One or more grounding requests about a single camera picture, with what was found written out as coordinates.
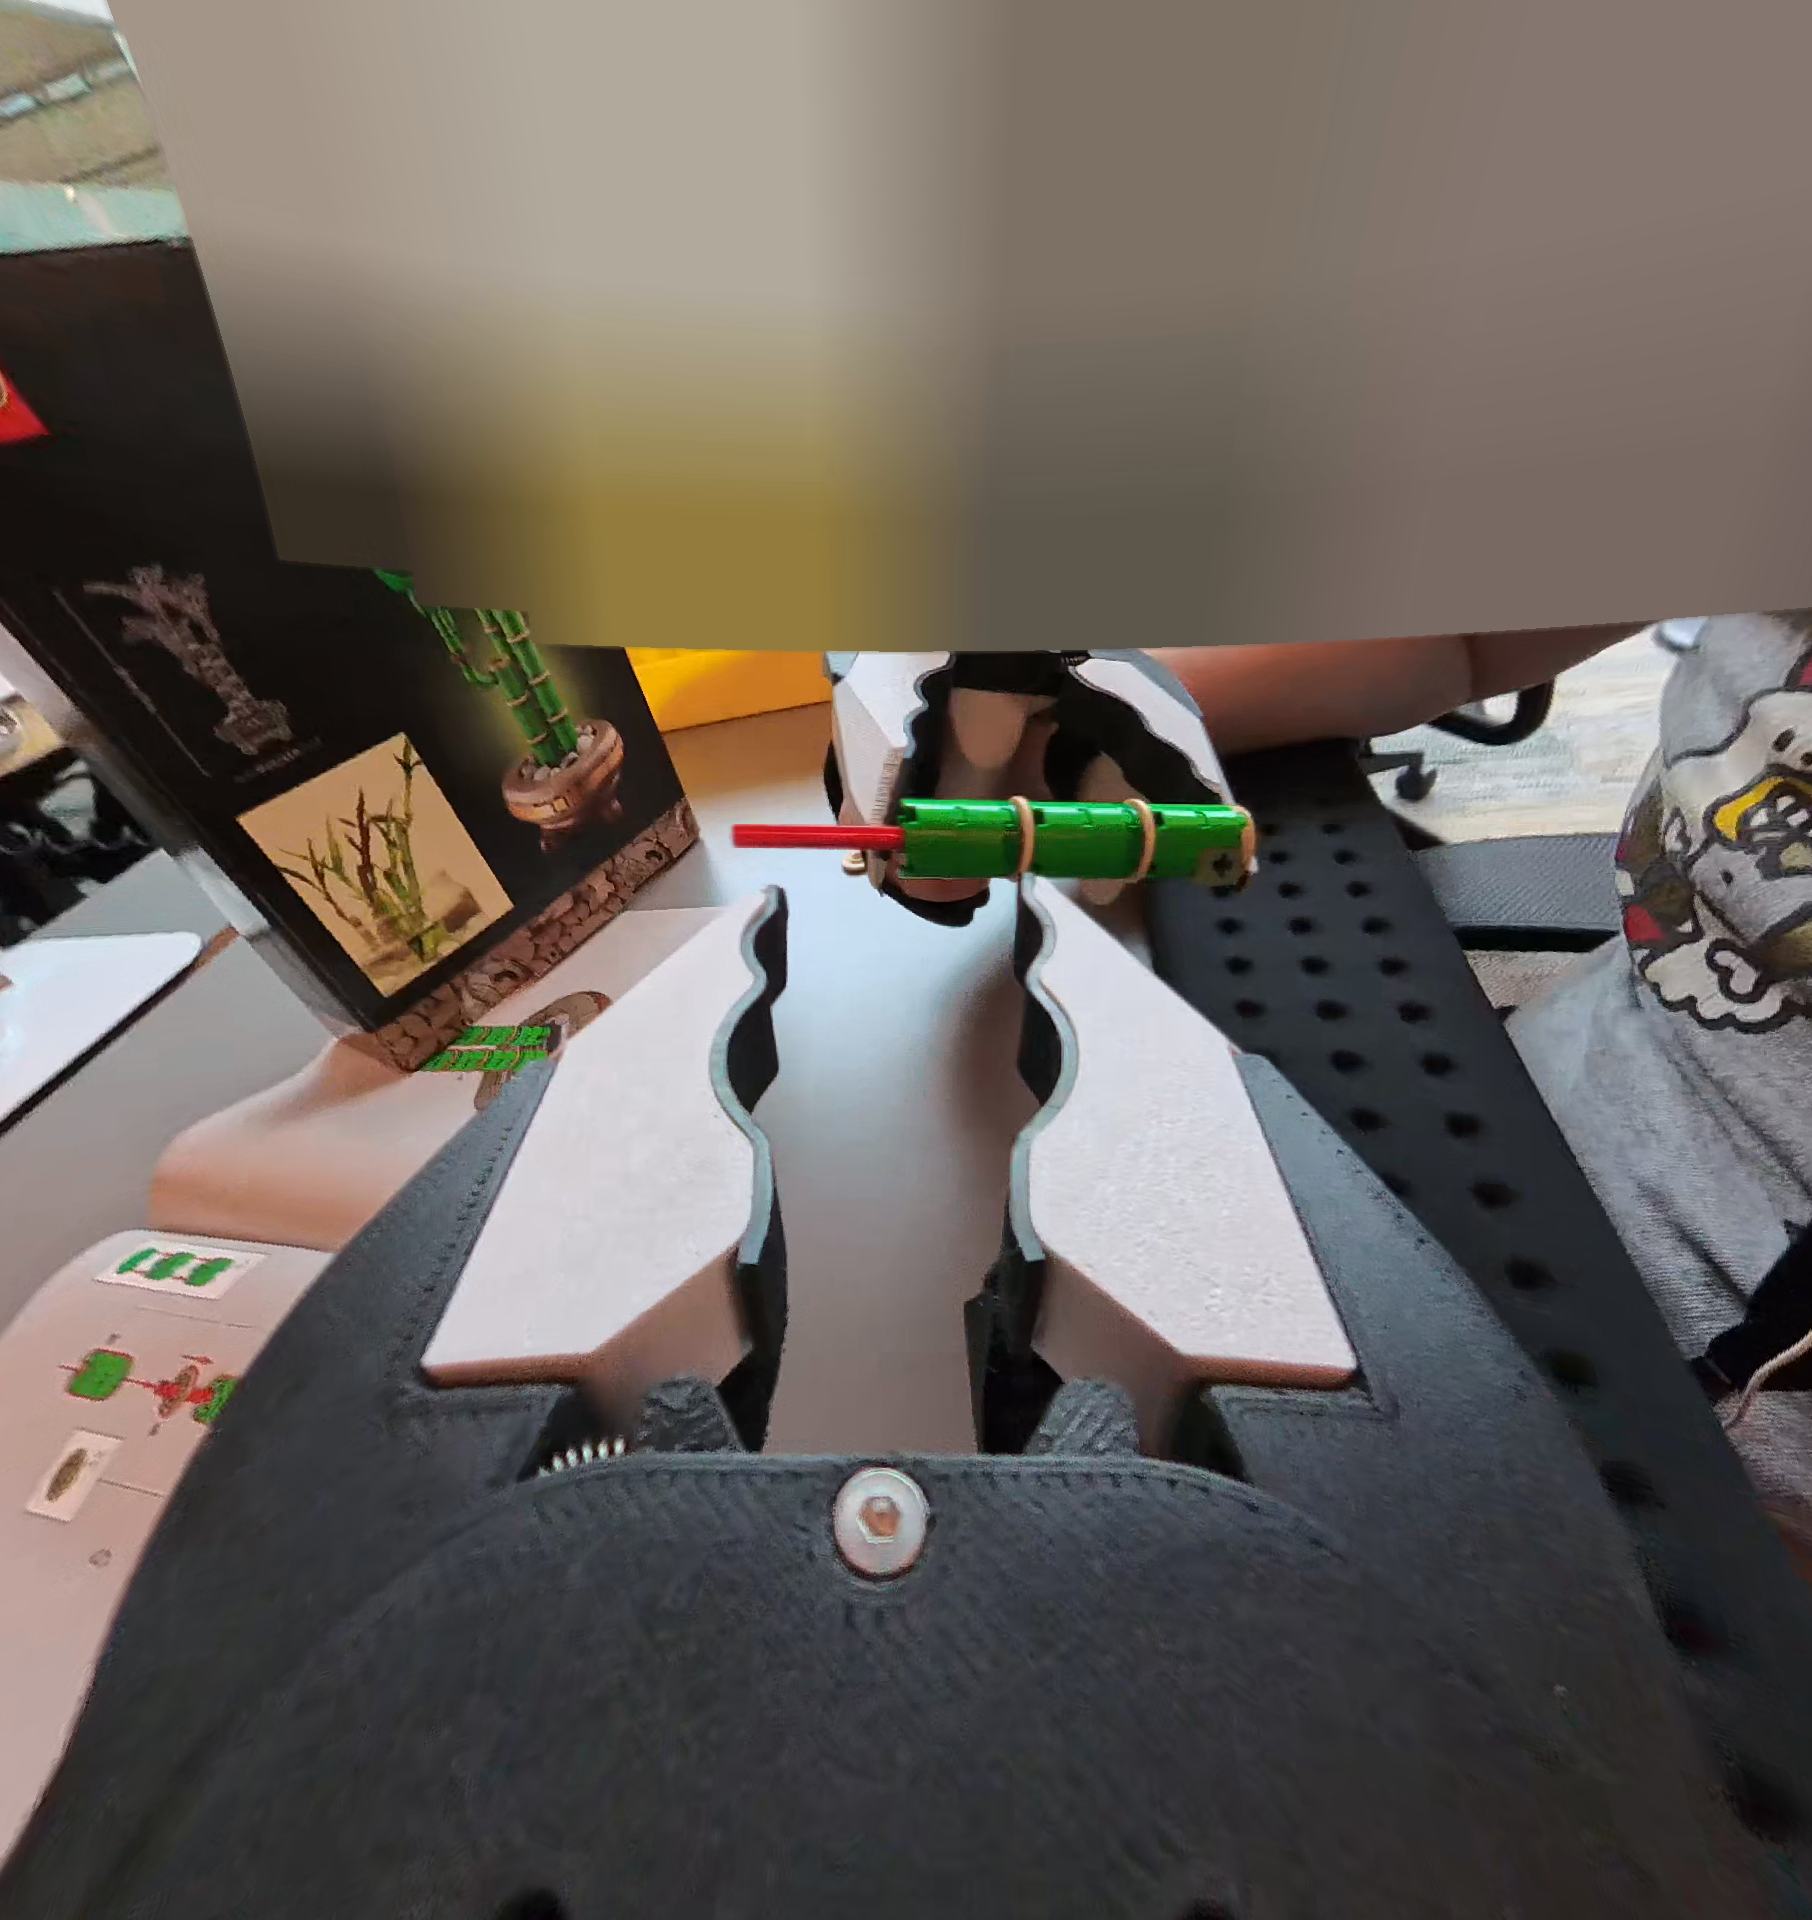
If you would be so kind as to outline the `green brick stalk red axle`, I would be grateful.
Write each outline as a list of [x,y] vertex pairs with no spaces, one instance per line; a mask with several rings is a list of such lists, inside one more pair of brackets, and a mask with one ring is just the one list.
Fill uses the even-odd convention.
[[1238,885],[1254,870],[1254,821],[1236,804],[904,801],[882,827],[736,825],[742,851],[858,851],[906,881],[1051,876]]

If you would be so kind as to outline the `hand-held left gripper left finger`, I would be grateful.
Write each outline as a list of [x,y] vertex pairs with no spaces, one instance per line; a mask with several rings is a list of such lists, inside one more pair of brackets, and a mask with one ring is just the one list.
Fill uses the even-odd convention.
[[559,1384],[633,1428],[669,1380],[767,1438],[787,1247],[754,1111],[779,1061],[787,900],[723,908],[559,1054],[420,1356],[438,1386]]

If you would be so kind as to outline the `white instruction booklet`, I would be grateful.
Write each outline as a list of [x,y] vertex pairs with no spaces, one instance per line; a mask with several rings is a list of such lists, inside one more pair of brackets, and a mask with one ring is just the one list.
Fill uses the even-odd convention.
[[0,1867],[154,1525],[268,1335],[514,1068],[614,999],[602,981],[534,996],[416,1073],[326,1044],[175,1140],[154,1220],[84,1249],[0,1337]]

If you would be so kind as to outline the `person's right forearm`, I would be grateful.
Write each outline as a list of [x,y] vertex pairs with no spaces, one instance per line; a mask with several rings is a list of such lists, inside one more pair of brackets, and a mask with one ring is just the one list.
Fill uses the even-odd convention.
[[1589,628],[1159,650],[1227,753],[1372,740],[1548,684],[1638,635],[1646,618]]

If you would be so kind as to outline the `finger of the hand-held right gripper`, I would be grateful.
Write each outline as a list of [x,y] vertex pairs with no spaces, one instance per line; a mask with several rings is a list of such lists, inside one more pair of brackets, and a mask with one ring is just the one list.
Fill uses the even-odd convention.
[[1100,885],[1243,885],[1254,876],[1253,816],[1229,793],[1198,705],[1141,654],[1064,659],[1062,801],[1118,816],[1110,838],[1123,851]]
[[950,654],[827,654],[827,804],[837,827],[898,827],[899,805],[934,796]]

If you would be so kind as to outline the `yellow plastic bin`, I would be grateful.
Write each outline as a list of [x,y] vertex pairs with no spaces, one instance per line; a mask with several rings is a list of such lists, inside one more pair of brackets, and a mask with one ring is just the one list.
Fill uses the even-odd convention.
[[831,699],[822,658],[723,650],[631,650],[660,733],[682,733]]

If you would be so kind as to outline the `black office chair base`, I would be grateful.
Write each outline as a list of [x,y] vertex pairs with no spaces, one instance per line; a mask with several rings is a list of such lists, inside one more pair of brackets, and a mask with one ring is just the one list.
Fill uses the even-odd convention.
[[[1554,694],[1554,681],[1529,684],[1514,696],[1514,711],[1502,719],[1497,719],[1487,704],[1473,704],[1453,707],[1427,722],[1427,727],[1480,749],[1518,748],[1543,731],[1554,705]],[[1359,769],[1367,776],[1394,776],[1394,793],[1407,804],[1423,804],[1437,780],[1437,770],[1427,764],[1421,751],[1381,751],[1372,742],[1363,743],[1359,751]]]

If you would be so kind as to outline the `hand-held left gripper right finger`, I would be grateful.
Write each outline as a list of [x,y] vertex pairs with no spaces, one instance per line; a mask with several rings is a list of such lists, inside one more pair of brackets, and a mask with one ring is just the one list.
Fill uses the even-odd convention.
[[1062,1384],[1117,1386],[1145,1453],[1213,1386],[1327,1394],[1359,1356],[1229,1040],[1057,884],[1016,887],[1004,1236],[968,1304],[972,1428],[1018,1453]]

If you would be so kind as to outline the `black brick set box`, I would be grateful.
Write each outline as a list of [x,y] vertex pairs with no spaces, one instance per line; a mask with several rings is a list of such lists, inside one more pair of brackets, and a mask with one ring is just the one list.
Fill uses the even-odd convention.
[[700,839],[626,655],[278,555],[184,240],[0,255],[0,627],[273,973],[405,1068]]

